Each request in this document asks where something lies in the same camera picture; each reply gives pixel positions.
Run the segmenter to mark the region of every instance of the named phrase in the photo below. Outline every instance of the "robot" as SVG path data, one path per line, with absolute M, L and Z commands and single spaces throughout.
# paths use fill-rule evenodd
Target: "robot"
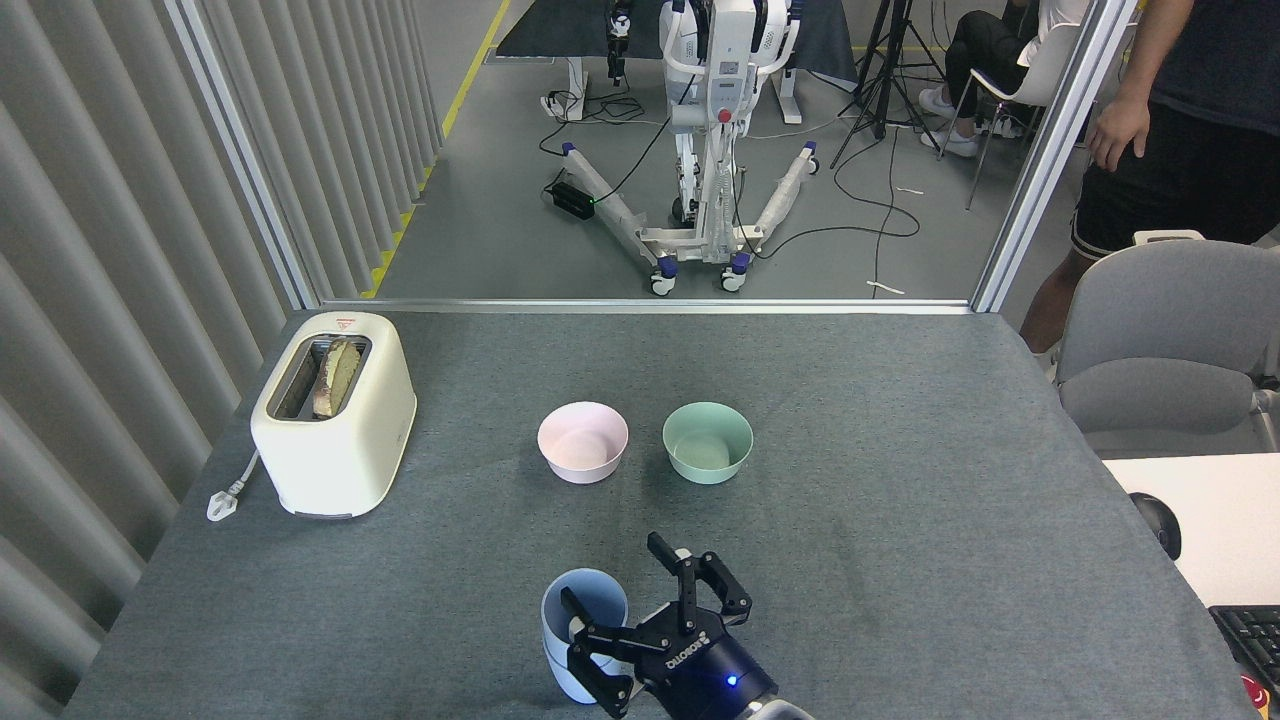
M 561 592 L 572 615 L 568 669 L 600 707 L 622 717 L 631 700 L 649 691 L 673 720 L 814 720 L 777 697 L 777 683 L 724 629 L 746 621 L 751 598 L 719 557 L 672 550 L 658 533 L 649 533 L 648 546 L 676 577 L 678 600 L 634 629 L 596 624 L 572 589 Z M 716 591 L 719 612 L 698 606 L 698 580 Z M 632 664 L 635 678 L 607 674 L 591 653 Z
M 817 143 L 806 142 L 769 199 L 759 220 L 742 224 L 736 196 L 735 147 L 768 77 L 791 59 L 804 0 L 668 0 L 659 37 L 676 137 L 680 195 L 672 204 L 677 228 L 644 227 L 613 187 L 573 143 L 566 142 L 566 182 L 550 187 L 556 205 L 588 219 L 596 214 L 650 274 L 650 290 L 666 296 L 678 264 L 701 260 L 728 265 L 721 287 L 739 291 L 751 258 L 786 218 L 800 184 L 818 172 Z M 630 3 L 611 6 L 609 76 L 622 73 Z M 701 133 L 701 152 L 695 149 Z

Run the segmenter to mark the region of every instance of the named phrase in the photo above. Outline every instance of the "white shirt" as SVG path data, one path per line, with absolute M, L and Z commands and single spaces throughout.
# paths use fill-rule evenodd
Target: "white shirt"
M 1089 0 L 1041 0 L 1039 31 L 1027 47 L 1023 47 L 1018 64 L 1024 68 L 1032 67 L 1032 58 L 1039 51 L 1041 42 L 1048 37 L 1048 31 L 1060 24 L 1080 24 L 1088 8 Z

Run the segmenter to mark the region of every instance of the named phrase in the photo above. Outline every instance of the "metal frame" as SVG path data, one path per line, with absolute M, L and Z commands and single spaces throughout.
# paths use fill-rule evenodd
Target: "metal frame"
M 289 305 L 294 310 L 319 307 L 320 297 L 285 229 L 283 213 L 236 105 L 212 36 L 205 27 L 198 0 L 165 0 L 164 5 Z
M 366 313 L 577 313 L 649 315 L 972 315 L 965 300 L 325 300 L 324 310 Z
M 1137 5 L 1138 0 L 1096 0 L 1089 5 L 1080 23 L 1080 38 L 1068 60 L 1053 104 L 1044 113 L 1041 132 L 1014 188 L 1012 204 L 978 281 L 970 301 L 974 311 L 997 313 L 1004 305 Z

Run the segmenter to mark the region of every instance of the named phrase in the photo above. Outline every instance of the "gray curtain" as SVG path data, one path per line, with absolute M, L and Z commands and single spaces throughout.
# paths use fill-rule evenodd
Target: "gray curtain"
M 74 691 L 285 314 L 371 287 L 439 146 L 416 28 L 0 0 L 0 717 Z

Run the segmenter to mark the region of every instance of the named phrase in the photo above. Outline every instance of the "humanoid robot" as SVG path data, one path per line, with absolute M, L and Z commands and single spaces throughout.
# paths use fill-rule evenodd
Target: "humanoid robot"
M 676 284 L 678 263 L 727 265 L 721 287 L 736 292 L 746 282 L 751 258 L 791 210 L 800 184 L 818 170 L 817 145 L 806 142 L 765 205 L 759 220 L 744 224 L 737 206 L 737 140 L 750 128 L 751 111 L 771 73 L 783 69 L 795 49 L 804 0 L 669 0 L 663 4 L 659 37 L 669 110 L 676 136 L 680 195 L 672 204 L 676 228 L 644 227 L 644 215 L 566 142 L 564 172 L 556 204 L 581 217 L 596 214 L 650 272 L 650 288 L 666 296 Z M 630 3 L 611 6 L 609 70 L 621 73 Z M 701 152 L 695 135 L 701 133 Z

